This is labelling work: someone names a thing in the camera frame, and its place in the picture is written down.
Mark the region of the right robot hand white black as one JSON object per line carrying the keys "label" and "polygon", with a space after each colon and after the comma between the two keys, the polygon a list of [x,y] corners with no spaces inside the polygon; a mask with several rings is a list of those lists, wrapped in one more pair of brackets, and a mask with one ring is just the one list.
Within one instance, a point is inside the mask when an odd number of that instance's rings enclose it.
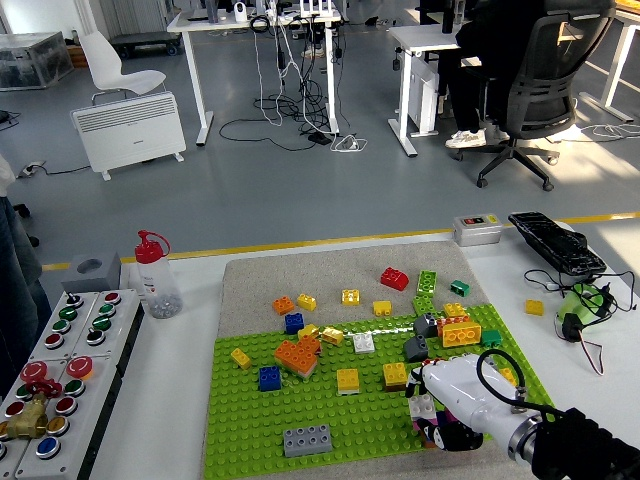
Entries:
{"label": "right robot hand white black", "polygon": [[488,434],[512,460],[532,461],[541,415],[531,407],[511,404],[525,398],[525,388],[510,383],[482,355],[435,360],[414,368],[405,396],[410,398],[415,391],[428,393],[454,417],[448,423],[417,420],[426,439],[440,449],[475,450]]}

